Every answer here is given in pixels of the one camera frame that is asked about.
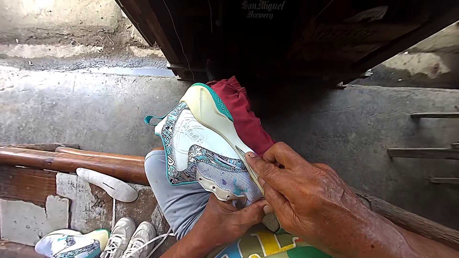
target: san miguel brewery text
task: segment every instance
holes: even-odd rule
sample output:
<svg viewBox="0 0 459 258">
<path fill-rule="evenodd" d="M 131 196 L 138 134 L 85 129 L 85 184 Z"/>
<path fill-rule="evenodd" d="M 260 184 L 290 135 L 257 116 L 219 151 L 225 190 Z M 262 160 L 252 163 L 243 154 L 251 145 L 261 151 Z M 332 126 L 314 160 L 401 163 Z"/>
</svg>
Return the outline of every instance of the san miguel brewery text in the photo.
<svg viewBox="0 0 459 258">
<path fill-rule="evenodd" d="M 249 3 L 246 0 L 242 2 L 242 9 L 248 10 L 247 18 L 268 18 L 272 19 L 274 14 L 271 11 L 274 10 L 283 10 L 285 1 L 279 4 L 273 4 L 269 1 L 260 0 L 258 3 Z"/>
</svg>

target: hand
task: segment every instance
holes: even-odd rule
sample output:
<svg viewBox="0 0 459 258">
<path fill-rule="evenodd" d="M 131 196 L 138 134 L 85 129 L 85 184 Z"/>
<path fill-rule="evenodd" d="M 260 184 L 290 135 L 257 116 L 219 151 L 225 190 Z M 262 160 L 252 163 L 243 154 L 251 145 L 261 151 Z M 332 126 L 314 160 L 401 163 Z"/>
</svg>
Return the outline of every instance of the hand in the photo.
<svg viewBox="0 0 459 258">
<path fill-rule="evenodd" d="M 231 202 L 223 202 L 210 195 L 209 201 L 199 220 L 188 233 L 206 245 L 214 248 L 240 238 L 251 226 L 262 222 L 266 200 L 252 203 L 238 210 Z"/>
<path fill-rule="evenodd" d="M 312 246 L 334 257 L 409 253 L 396 226 L 367 209 L 329 166 L 310 164 L 283 142 L 246 159 L 281 226 Z"/>
</svg>

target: red cloth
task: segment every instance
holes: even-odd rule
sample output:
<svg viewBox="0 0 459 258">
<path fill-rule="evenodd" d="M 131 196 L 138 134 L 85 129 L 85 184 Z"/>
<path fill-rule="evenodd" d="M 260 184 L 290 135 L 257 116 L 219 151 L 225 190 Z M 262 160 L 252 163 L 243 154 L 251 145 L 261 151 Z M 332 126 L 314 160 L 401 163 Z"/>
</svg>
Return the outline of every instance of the red cloth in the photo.
<svg viewBox="0 0 459 258">
<path fill-rule="evenodd" d="M 263 129 L 260 119 L 251 111 L 246 89 L 241 87 L 235 76 L 208 82 L 207 85 L 217 93 L 233 116 L 234 127 L 239 138 L 262 157 L 276 142 Z"/>
</svg>

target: wrinkled hand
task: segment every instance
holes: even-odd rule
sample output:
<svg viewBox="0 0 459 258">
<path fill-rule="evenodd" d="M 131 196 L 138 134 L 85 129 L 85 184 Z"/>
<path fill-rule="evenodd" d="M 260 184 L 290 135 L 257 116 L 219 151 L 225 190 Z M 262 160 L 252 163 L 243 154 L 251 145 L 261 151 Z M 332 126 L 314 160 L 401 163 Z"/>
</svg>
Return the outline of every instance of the wrinkled hand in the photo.
<svg viewBox="0 0 459 258">
<path fill-rule="evenodd" d="M 213 247 L 234 241 L 263 220 L 263 207 L 267 205 L 266 200 L 261 200 L 238 210 L 231 202 L 220 201 L 211 194 L 204 212 L 189 234 L 199 236 L 206 245 Z"/>
<path fill-rule="evenodd" d="M 334 255 L 375 248 L 365 237 L 374 229 L 371 223 L 383 221 L 328 165 L 310 164 L 283 142 L 268 149 L 263 158 L 248 152 L 246 159 L 286 231 Z"/>
</svg>

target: puddle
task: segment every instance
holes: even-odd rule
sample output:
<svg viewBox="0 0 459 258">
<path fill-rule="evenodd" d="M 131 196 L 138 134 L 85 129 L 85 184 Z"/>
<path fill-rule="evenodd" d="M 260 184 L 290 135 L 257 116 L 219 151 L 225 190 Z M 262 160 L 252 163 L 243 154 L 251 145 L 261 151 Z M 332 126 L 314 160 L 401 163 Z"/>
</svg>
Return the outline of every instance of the puddle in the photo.
<svg viewBox="0 0 459 258">
<path fill-rule="evenodd" d="M 151 75 L 151 76 L 175 76 L 169 69 L 159 69 L 153 67 L 141 68 L 126 68 L 126 67 L 94 67 L 87 69 L 79 69 L 74 72 L 83 73 L 106 73 L 106 74 L 119 74 L 119 75 Z"/>
</svg>

